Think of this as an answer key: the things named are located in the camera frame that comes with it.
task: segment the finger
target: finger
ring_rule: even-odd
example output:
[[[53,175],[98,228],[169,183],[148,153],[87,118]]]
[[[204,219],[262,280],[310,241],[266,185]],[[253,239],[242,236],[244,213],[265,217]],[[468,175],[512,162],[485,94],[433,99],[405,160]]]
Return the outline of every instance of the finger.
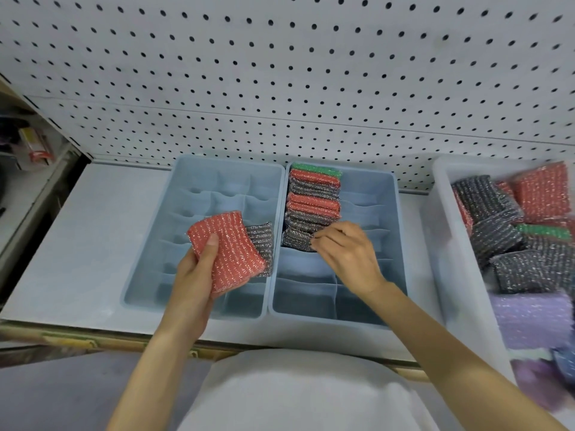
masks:
[[[334,227],[324,228],[314,234],[314,237],[326,237],[332,239],[335,243],[341,246],[349,246],[353,243],[353,240],[350,237],[346,236]]]
[[[220,239],[217,233],[213,233],[209,237],[208,241],[206,242],[206,246],[204,246],[204,251],[202,251],[202,254],[199,257],[198,266],[196,269],[210,273],[212,272],[212,266],[217,256],[219,240]]]
[[[184,255],[182,257],[182,260],[180,260],[180,263],[178,263],[178,268],[176,273],[182,273],[185,274],[187,272],[190,272],[192,269],[194,269],[196,267],[197,261],[196,261],[196,254],[194,253],[194,247],[190,246],[190,249],[187,250],[186,255]]]
[[[344,251],[343,247],[337,243],[335,243],[329,237],[320,237],[319,239],[312,239],[313,242],[313,249],[320,252],[323,251],[334,260],[337,260]]]
[[[327,251],[323,247],[318,246],[316,244],[317,241],[319,241],[319,239],[312,239],[312,249],[317,251],[317,253],[320,254],[321,258],[326,261],[329,267],[335,271],[336,267],[335,258],[333,258],[329,253],[327,253]]]
[[[329,227],[335,228],[336,230],[341,231],[346,236],[350,237],[359,237],[367,239],[367,236],[361,229],[361,227],[357,224],[354,224],[350,221],[338,221],[331,224]]]

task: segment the plastic container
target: plastic container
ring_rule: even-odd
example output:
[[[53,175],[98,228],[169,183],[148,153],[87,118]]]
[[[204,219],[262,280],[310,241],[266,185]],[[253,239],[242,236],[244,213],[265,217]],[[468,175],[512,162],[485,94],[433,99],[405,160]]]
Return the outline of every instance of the plastic container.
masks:
[[[192,224],[218,213],[241,210],[244,224],[271,222],[278,239],[284,209],[285,169],[278,164],[179,156],[123,293],[123,303],[163,311],[176,267],[191,243]],[[210,318],[262,317],[272,277],[252,278],[214,303]]]
[[[406,293],[399,192],[390,172],[331,166],[340,169],[341,219],[360,224],[373,243],[386,278]],[[282,196],[288,190],[286,173]],[[278,317],[327,324],[357,326],[384,322],[339,280],[317,253],[281,247],[277,242],[277,270],[269,299]]]
[[[451,183],[481,174],[491,175],[494,180],[505,180],[544,163],[543,160],[440,157],[433,164],[435,186],[421,210],[429,260],[447,329],[514,383],[507,349]]]

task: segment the person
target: person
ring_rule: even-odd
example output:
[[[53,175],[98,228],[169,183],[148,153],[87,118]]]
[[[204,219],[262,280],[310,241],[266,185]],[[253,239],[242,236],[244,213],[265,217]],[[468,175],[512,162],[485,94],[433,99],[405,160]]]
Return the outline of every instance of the person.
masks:
[[[565,430],[381,274],[361,228],[336,222],[312,248],[403,342],[467,431]],[[178,265],[162,321],[111,416],[108,430],[161,430],[169,423],[187,353],[212,308],[213,234],[196,263]],[[427,409],[391,370],[324,352],[256,350],[212,365],[179,430],[435,430]]]

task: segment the pegboard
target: pegboard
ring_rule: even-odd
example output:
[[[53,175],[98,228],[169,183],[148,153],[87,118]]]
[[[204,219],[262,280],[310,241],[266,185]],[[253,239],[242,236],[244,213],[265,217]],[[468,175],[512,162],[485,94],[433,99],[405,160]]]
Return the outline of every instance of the pegboard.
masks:
[[[100,160],[338,160],[426,189],[437,154],[573,154],[574,21],[572,0],[1,0],[0,72]]]

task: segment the forearm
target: forearm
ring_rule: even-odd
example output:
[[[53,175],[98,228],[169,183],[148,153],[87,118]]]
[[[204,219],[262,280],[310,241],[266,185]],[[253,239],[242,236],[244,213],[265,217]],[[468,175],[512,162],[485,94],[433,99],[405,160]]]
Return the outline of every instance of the forearm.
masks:
[[[467,431],[565,429],[393,283],[363,299],[425,370]]]
[[[112,430],[163,430],[178,393],[188,343],[156,332],[134,369],[108,424]]]

